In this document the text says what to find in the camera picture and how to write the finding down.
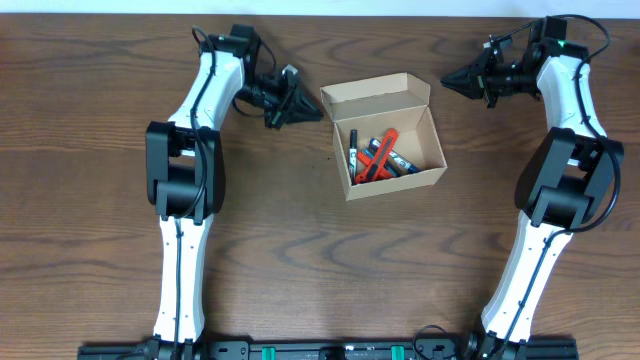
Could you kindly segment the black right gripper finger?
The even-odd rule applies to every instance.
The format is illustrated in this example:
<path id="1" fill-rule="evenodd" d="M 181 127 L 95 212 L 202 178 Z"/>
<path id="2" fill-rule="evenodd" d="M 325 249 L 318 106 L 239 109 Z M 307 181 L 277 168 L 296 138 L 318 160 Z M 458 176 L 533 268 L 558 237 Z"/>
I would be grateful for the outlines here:
<path id="1" fill-rule="evenodd" d="M 488 63 L 488 53 L 482 52 L 469 64 L 462 66 L 454 72 L 454 75 L 483 75 Z"/>
<path id="2" fill-rule="evenodd" d="M 481 98 L 481 85 L 478 76 L 481 74 L 481 66 L 471 64 L 445 75 L 441 78 L 441 84 L 469 99 Z"/>

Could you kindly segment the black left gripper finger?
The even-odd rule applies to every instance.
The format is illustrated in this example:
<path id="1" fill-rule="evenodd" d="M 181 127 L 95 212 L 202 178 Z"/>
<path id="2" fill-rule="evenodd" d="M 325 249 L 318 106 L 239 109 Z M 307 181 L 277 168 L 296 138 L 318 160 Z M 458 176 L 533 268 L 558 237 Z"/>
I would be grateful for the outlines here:
<path id="1" fill-rule="evenodd" d="M 306 96 L 300 78 L 293 72 L 287 73 L 289 90 L 292 95 L 293 108 L 298 113 L 319 113 L 320 110 Z"/>
<path id="2" fill-rule="evenodd" d="M 277 117 L 277 127 L 282 128 L 284 125 L 291 125 L 303 122 L 317 122 L 323 118 L 321 112 L 281 112 Z"/>

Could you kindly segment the black white marker pen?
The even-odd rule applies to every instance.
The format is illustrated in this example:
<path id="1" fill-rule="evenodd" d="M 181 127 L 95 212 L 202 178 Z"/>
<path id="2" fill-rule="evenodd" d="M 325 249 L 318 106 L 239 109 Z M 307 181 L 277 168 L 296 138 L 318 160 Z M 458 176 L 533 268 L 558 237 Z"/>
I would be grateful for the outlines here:
<path id="1" fill-rule="evenodd" d="M 349 145 L 349 175 L 351 184 L 356 184 L 356 175 L 357 175 L 357 155 L 358 155 L 358 131 L 356 129 L 352 129 L 350 131 L 350 145 Z"/>

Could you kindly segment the cardboard box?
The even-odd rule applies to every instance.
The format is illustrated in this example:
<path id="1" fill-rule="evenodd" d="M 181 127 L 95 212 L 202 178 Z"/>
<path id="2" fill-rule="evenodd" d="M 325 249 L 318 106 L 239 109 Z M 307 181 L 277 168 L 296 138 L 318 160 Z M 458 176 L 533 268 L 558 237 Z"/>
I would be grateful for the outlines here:
<path id="1" fill-rule="evenodd" d="M 397 73 L 324 86 L 321 101 L 333 122 L 333 147 L 347 200 L 436 184 L 447 162 L 429 107 L 431 87 L 409 73 Z M 391 158 L 389 164 L 400 176 L 352 185 L 349 175 L 350 131 L 358 131 L 358 150 L 369 147 L 371 138 L 380 142 L 388 129 L 399 132 L 393 151 L 420 169 L 409 174 Z"/>

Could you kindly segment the orange utility knife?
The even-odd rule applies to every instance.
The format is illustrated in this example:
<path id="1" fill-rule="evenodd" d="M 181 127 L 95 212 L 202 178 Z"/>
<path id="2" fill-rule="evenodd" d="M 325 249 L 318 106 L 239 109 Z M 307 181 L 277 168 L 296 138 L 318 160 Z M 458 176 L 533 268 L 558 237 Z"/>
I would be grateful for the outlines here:
<path id="1" fill-rule="evenodd" d="M 393 147 L 399 137 L 399 132 L 390 128 L 385 133 L 383 140 L 381 141 L 381 145 L 378 147 L 378 150 L 375 152 L 375 161 L 380 168 L 387 163 L 389 153 L 393 150 Z"/>

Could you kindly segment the red black utility knife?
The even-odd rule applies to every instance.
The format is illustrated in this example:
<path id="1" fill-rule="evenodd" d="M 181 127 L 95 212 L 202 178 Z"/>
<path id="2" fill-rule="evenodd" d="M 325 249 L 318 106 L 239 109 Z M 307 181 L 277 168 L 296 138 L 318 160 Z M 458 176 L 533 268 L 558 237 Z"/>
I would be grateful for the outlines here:
<path id="1" fill-rule="evenodd" d="M 375 161 L 374 154 L 369 150 L 362 150 L 357 154 L 357 160 L 364 165 L 364 170 L 356 176 L 357 183 L 397 178 L 400 172 L 392 165 L 384 164 L 382 168 Z"/>

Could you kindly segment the blue capped white marker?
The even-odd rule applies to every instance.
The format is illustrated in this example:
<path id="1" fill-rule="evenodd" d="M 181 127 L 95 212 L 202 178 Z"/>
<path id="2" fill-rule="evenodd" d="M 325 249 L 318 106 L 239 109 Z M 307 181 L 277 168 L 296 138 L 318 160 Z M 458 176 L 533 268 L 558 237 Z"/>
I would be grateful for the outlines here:
<path id="1" fill-rule="evenodd" d="M 376 138 L 371 138 L 369 141 L 369 147 L 373 151 L 376 151 L 380 145 L 381 145 L 381 142 Z M 391 151 L 389 153 L 389 156 L 398 166 L 405 169 L 409 174 L 420 172 L 420 169 L 417 166 L 415 166 L 413 163 L 411 163 L 405 157 L 396 153 L 395 151 Z"/>

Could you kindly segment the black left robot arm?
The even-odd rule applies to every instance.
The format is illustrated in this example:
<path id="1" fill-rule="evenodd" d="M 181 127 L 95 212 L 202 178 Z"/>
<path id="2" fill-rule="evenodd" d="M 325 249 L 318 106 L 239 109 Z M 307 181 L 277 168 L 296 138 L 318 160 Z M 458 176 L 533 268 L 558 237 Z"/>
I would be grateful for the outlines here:
<path id="1" fill-rule="evenodd" d="M 315 122 L 322 112 L 305 95 L 291 65 L 256 70 L 265 43 L 255 29 L 235 24 L 227 35 L 192 35 L 200 66 L 179 109 L 145 133 L 147 197 L 159 218 L 163 267 L 152 337 L 131 359 L 203 359 L 203 279 L 206 244 L 225 197 L 221 127 L 237 101 L 263 111 L 266 127 Z"/>

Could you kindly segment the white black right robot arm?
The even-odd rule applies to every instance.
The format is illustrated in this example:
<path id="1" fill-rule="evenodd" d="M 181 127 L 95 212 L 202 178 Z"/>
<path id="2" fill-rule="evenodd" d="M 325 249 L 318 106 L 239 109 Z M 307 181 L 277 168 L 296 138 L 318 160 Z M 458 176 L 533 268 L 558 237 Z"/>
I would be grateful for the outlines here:
<path id="1" fill-rule="evenodd" d="M 506 63 L 512 41 L 490 37 L 470 64 L 445 75 L 443 87 L 490 108 L 527 93 L 543 101 L 548 132 L 523 169 L 514 193 L 519 211 L 513 248 L 478 327 L 456 346 L 455 359 L 576 359 L 570 336 L 534 336 L 537 304 L 561 252 L 578 233 L 611 214 L 621 189 L 624 147 L 600 125 L 589 88 L 593 53 L 567 39 L 572 15 L 525 24 L 527 47 Z"/>

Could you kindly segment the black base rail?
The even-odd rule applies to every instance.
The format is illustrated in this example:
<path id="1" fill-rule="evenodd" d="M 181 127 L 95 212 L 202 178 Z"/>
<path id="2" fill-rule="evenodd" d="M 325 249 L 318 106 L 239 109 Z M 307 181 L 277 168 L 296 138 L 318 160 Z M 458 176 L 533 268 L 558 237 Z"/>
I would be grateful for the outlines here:
<path id="1" fill-rule="evenodd" d="M 78 349 L 78 360 L 194 359 L 194 360 L 417 360 L 493 359 L 488 348 L 466 350 L 453 336 L 419 338 L 415 341 L 251 343 L 217 341 L 185 343 L 150 339 L 135 345 L 94 345 Z"/>

